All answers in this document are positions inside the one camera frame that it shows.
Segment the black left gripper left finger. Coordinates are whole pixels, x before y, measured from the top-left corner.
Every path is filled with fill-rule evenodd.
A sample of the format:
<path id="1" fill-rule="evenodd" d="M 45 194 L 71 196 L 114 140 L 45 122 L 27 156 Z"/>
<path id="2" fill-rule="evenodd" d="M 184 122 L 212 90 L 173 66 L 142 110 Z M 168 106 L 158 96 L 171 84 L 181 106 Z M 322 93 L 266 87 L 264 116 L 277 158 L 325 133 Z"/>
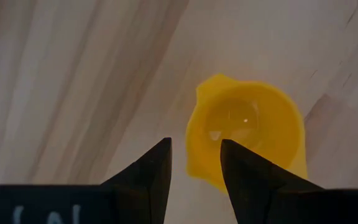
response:
<path id="1" fill-rule="evenodd" d="M 114 223 L 163 224 L 172 177 L 172 139 L 163 138 L 101 184 L 112 190 Z"/>

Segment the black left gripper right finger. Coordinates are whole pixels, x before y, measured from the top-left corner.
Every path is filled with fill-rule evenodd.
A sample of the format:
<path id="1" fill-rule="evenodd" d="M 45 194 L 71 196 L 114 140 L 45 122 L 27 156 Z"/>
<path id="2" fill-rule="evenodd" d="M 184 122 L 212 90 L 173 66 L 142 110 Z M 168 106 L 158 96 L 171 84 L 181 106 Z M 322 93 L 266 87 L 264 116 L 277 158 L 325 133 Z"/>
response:
<path id="1" fill-rule="evenodd" d="M 322 188 L 239 143 L 221 143 L 221 168 L 238 223 L 296 223 L 291 197 Z"/>

